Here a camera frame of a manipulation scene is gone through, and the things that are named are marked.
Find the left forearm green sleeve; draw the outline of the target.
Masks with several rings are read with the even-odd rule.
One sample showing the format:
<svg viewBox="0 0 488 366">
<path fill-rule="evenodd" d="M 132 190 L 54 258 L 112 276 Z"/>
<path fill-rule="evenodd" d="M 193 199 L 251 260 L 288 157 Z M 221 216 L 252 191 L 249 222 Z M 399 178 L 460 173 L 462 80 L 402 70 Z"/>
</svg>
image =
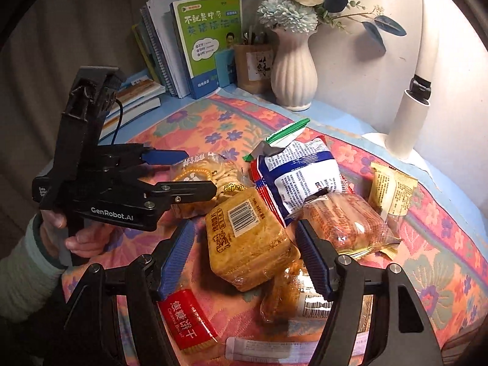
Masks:
<svg viewBox="0 0 488 366">
<path fill-rule="evenodd" d="M 43 243 L 43 223 L 40 213 L 32 217 L 26 234 L 1 259 L 1 318 L 8 321 L 24 321 L 39 311 L 67 269 Z"/>
</svg>

